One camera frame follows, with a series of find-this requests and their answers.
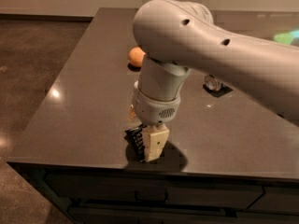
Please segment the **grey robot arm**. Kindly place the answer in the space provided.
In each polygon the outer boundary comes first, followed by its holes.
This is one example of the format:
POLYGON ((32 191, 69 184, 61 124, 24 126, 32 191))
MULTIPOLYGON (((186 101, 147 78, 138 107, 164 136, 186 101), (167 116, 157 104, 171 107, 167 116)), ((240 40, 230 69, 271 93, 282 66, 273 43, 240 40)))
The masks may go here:
POLYGON ((135 14, 133 33, 144 51, 132 107, 141 121, 137 148, 145 161, 160 157, 167 122, 192 70, 212 75, 291 123, 299 121, 299 49, 216 26, 201 4, 152 0, 135 14))

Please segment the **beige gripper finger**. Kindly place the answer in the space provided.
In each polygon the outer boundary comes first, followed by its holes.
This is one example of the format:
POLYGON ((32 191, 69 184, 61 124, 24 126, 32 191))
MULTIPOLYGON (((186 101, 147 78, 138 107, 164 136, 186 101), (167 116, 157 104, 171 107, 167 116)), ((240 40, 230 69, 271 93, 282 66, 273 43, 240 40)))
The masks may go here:
POLYGON ((134 110, 134 106, 133 105, 130 105, 130 110, 129 110, 129 121, 131 123, 135 123, 137 122, 137 116, 136 116, 136 113, 135 113, 135 110, 134 110))
POLYGON ((143 129, 145 161, 154 161, 160 158, 169 136, 169 129, 165 124, 148 126, 143 129))

